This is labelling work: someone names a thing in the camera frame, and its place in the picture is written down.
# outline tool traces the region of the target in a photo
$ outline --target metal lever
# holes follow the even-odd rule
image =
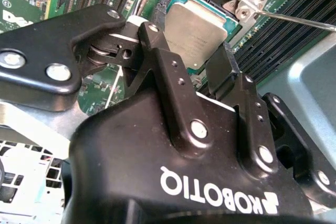
[[[320,28],[320,29],[323,29],[323,30],[327,30],[327,31],[336,32],[336,26],[326,24],[326,23],[307,20],[307,19],[303,19],[303,18],[291,17],[291,16],[278,14],[278,13],[269,13],[269,12],[266,12],[264,10],[256,10],[256,13],[267,16],[267,17],[271,17],[271,18],[278,18],[278,19],[291,21],[291,22],[295,22],[295,23],[298,23],[298,24],[302,24],[302,25],[307,25],[307,26],[316,27],[316,28]]]

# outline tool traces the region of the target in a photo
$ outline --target robotiq logo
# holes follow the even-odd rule
[[[163,174],[161,175],[161,186],[162,189],[169,195],[178,195],[183,191],[183,196],[185,199],[204,203],[208,202],[210,205],[214,207],[221,207],[223,204],[225,207],[231,211],[239,210],[243,214],[251,214],[252,212],[255,214],[263,214],[263,208],[261,204],[264,206],[266,213],[275,215],[278,213],[277,206],[279,205],[278,197],[275,193],[264,192],[265,199],[260,199],[258,197],[254,197],[252,195],[246,195],[241,191],[233,192],[229,188],[223,188],[220,190],[218,186],[212,183],[207,183],[203,188],[203,195],[201,196],[200,191],[200,182],[198,179],[194,179],[194,194],[189,194],[189,178],[187,176],[183,176],[183,179],[168,170],[166,167],[162,166],[161,170]],[[167,185],[167,179],[172,178],[175,180],[176,186],[169,187]]]

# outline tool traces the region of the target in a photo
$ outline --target black plastic part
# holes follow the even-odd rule
[[[89,57],[119,64],[126,70],[127,76],[130,73],[128,69],[137,71],[132,80],[126,82],[127,97],[156,84],[172,143],[184,156],[194,158],[203,155],[212,145],[211,128],[181,57],[169,51],[163,31],[154,24],[142,23],[138,35],[140,43],[120,36],[105,37],[94,44],[104,52],[99,54],[92,50]],[[129,50],[129,57],[124,57],[125,50]],[[204,138],[199,138],[192,132],[193,121],[206,127],[207,134]]]
[[[208,115],[214,144],[197,159],[181,156],[172,146],[156,90],[137,93],[84,121],[70,144],[72,196],[64,223],[128,223],[120,221],[126,212],[128,216],[141,216],[142,220],[184,211],[205,213],[221,209],[222,213],[234,213],[224,202],[214,207],[206,201],[185,198],[183,191],[175,196],[167,194],[160,183],[162,166],[181,179],[189,178],[190,195],[195,194],[194,179],[199,181],[203,198],[207,183],[260,199],[268,191],[278,196],[279,215],[309,216],[310,204],[289,170],[280,166],[277,173],[255,179],[241,167],[236,157],[236,113],[198,99]],[[174,181],[170,186],[175,188]],[[137,204],[133,210],[130,200]]]
[[[19,52],[26,63],[18,69],[0,67],[0,99],[49,111],[70,108],[77,99],[82,77],[74,46],[125,24],[121,15],[119,19],[108,15],[109,10],[106,5],[96,5],[1,34],[0,52]],[[46,68],[53,63],[67,66],[70,79],[49,78]]]
[[[238,115],[238,157],[256,177],[275,173],[278,161],[268,111],[253,80],[239,71],[228,43],[222,44],[205,65],[209,90],[216,100],[233,107]],[[273,156],[267,163],[260,154],[266,147]]]
[[[336,172],[332,165],[281,98],[267,93],[262,99],[267,103],[274,127],[279,160],[287,168],[293,167],[293,177],[307,197],[321,205],[335,208]],[[327,176],[328,185],[319,179],[319,171]]]
[[[224,224],[224,223],[268,223],[268,224],[328,224],[318,219],[308,219],[296,216],[265,216],[265,215],[226,215],[226,214],[202,214],[191,215],[184,213],[185,216],[166,218],[148,222],[149,224]]]

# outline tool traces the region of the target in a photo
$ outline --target screw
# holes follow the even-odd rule
[[[208,130],[205,125],[198,120],[193,120],[190,124],[192,132],[198,138],[205,138],[208,134]]]
[[[273,162],[272,153],[269,151],[268,148],[261,145],[259,147],[259,153],[260,153],[260,156],[261,156],[262,160],[264,160],[266,163],[270,164],[270,163]]]
[[[0,66],[4,68],[17,69],[26,63],[25,58],[14,51],[0,52]]]
[[[158,27],[154,24],[149,24],[148,27],[156,33],[159,31]]]
[[[322,183],[324,183],[325,185],[330,184],[330,181],[329,181],[328,177],[326,176],[326,174],[323,171],[319,170],[317,172],[317,174],[319,175],[319,178],[322,181]]]
[[[46,74],[56,81],[66,81],[71,77],[70,69],[63,64],[58,63],[54,63],[47,67]]]
[[[247,80],[248,82],[253,82],[253,80],[251,79],[250,76],[245,76],[245,78],[246,78],[246,80]]]
[[[276,103],[280,103],[280,99],[276,96],[273,96],[273,100],[276,102]]]
[[[112,18],[120,18],[119,14],[115,10],[109,10],[107,14],[110,15]]]

